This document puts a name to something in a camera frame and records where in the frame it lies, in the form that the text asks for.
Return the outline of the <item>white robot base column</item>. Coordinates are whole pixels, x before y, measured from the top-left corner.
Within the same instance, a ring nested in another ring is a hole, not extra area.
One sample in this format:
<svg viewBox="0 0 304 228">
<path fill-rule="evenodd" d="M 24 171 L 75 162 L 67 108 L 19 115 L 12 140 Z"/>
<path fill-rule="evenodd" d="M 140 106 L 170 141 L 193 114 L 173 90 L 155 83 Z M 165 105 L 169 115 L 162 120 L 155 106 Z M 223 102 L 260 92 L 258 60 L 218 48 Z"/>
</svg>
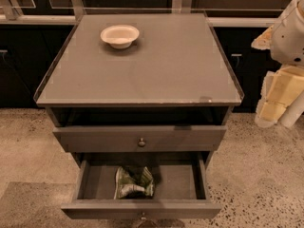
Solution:
<svg viewBox="0 0 304 228">
<path fill-rule="evenodd" d="M 292 127 L 298 118 L 304 112 L 304 91 L 294 100 L 286 109 L 285 113 L 279 120 L 285 127 Z"/>
</svg>

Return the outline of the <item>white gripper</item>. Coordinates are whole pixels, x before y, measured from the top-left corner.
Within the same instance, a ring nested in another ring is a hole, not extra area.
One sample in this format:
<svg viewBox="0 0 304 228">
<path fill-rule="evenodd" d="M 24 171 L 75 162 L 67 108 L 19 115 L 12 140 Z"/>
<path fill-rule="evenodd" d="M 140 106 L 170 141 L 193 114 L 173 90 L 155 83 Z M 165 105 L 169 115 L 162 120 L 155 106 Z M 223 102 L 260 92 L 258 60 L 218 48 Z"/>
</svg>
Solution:
<svg viewBox="0 0 304 228">
<path fill-rule="evenodd" d="M 264 30 L 251 47 L 271 48 L 272 58 L 283 65 L 276 72 L 266 73 L 256 106 L 255 123 L 268 128 L 279 122 L 304 91 L 304 0 L 292 0 L 274 27 Z"/>
</svg>

